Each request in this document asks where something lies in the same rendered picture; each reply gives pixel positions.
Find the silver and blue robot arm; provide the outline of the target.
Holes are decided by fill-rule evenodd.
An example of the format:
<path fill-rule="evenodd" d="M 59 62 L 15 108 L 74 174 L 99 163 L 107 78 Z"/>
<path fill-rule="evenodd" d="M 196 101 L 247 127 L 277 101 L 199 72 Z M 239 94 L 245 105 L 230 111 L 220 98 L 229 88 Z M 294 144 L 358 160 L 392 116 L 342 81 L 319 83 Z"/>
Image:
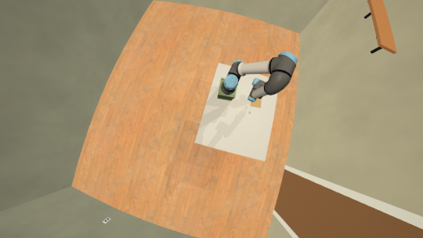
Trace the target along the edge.
<path fill-rule="evenodd" d="M 245 63 L 239 59 L 235 60 L 221 85 L 221 90 L 224 94 L 231 95 L 233 93 L 227 90 L 233 89 L 235 91 L 241 76 L 246 74 L 270 74 L 267 82 L 258 78 L 254 79 L 254 83 L 252 82 L 253 88 L 248 99 L 251 99 L 251 102 L 255 102 L 257 98 L 277 94 L 289 84 L 297 62 L 297 57 L 291 52 L 281 52 L 278 57 L 261 62 Z"/>

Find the tan flat mat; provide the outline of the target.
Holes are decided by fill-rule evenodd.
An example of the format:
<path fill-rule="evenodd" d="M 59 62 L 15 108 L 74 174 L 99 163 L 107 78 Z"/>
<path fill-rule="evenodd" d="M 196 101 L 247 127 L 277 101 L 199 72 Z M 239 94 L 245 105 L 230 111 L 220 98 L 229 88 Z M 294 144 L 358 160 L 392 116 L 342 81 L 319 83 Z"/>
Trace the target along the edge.
<path fill-rule="evenodd" d="M 251 106 L 259 107 L 261 108 L 261 101 L 262 99 L 256 99 L 255 102 L 251 102 Z"/>

